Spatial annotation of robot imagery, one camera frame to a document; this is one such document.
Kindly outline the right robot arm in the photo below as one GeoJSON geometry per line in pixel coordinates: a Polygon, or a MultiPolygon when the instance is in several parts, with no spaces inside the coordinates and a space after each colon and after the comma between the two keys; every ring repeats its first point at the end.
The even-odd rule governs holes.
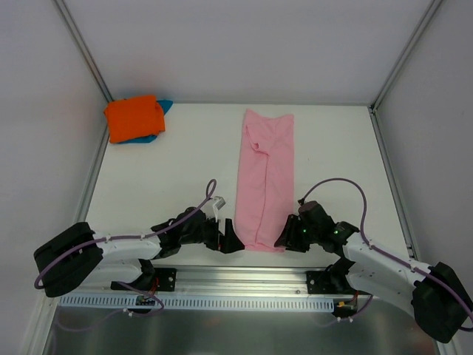
{"type": "Polygon", "coordinates": [[[276,247],[306,252],[317,244],[338,260],[306,273],[311,294],[370,294],[414,318],[431,338],[448,343],[472,312],[472,300],[451,267],[379,252],[358,227],[334,222],[316,201],[288,216],[276,247]]]}

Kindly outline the pink t-shirt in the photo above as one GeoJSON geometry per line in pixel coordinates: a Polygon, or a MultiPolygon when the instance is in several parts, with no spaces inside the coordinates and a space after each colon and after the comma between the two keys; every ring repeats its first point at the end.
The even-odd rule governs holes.
{"type": "Polygon", "coordinates": [[[293,213],[294,116],[247,109],[237,174],[234,228],[250,251],[282,253],[275,243],[293,213]]]}

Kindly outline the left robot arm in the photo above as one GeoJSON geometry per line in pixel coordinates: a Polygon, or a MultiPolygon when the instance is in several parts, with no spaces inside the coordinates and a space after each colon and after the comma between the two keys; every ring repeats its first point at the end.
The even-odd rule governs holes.
{"type": "Polygon", "coordinates": [[[78,222],[34,251],[38,269],[34,287],[48,297],[101,283],[115,290],[130,285],[148,291],[157,276],[153,260],[174,256],[189,244],[203,244],[222,254],[245,247],[230,219],[220,230],[216,218],[192,207],[140,235],[101,234],[87,222],[78,222]]]}

